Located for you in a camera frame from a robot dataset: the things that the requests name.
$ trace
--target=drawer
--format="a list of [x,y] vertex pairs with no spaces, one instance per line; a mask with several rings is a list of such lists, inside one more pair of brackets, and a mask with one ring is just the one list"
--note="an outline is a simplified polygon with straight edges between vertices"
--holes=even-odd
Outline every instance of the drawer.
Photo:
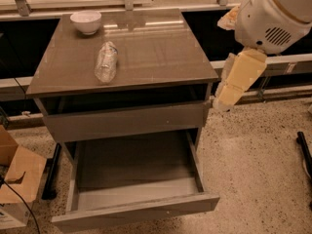
[[63,113],[43,118],[56,142],[121,137],[201,128],[208,102],[164,104],[128,109]]
[[212,211],[187,131],[77,142],[62,232]]

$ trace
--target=furniture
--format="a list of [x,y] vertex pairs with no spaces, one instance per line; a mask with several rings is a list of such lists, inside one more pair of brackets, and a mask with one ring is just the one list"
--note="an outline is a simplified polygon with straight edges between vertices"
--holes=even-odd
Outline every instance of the furniture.
[[[95,35],[61,17],[27,90],[72,162],[63,232],[212,211],[196,155],[217,75],[179,10],[102,14]],[[117,75],[94,74],[104,41]]]

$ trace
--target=bottle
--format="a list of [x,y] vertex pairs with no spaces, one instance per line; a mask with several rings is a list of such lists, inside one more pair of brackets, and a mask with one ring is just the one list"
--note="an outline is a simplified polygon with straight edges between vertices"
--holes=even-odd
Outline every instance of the bottle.
[[98,56],[95,75],[103,84],[110,83],[116,75],[117,49],[112,42],[105,42],[101,46]]

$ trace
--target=cardboard box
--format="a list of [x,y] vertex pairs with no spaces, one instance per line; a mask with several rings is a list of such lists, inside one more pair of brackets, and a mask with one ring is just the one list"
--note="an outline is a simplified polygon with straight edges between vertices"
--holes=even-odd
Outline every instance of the cardboard box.
[[[9,166],[5,181],[32,207],[47,159],[18,145],[0,126],[0,165]],[[6,184],[0,188],[0,229],[24,227],[30,212]]]

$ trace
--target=floor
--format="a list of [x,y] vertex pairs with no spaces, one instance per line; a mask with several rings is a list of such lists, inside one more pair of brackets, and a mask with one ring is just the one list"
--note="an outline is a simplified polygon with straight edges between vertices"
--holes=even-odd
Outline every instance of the floor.
[[[312,233],[311,183],[295,141],[303,131],[312,146],[311,103],[306,97],[238,105],[227,113],[211,109],[198,155],[207,187],[220,196],[214,212],[79,233]],[[15,125],[10,134],[19,144],[51,157],[54,141],[45,127],[31,122]],[[41,200],[41,186],[33,206],[41,233],[60,233],[50,220],[64,214],[70,169],[61,155],[55,200]],[[0,233],[32,234],[36,229],[31,218],[27,227]]]

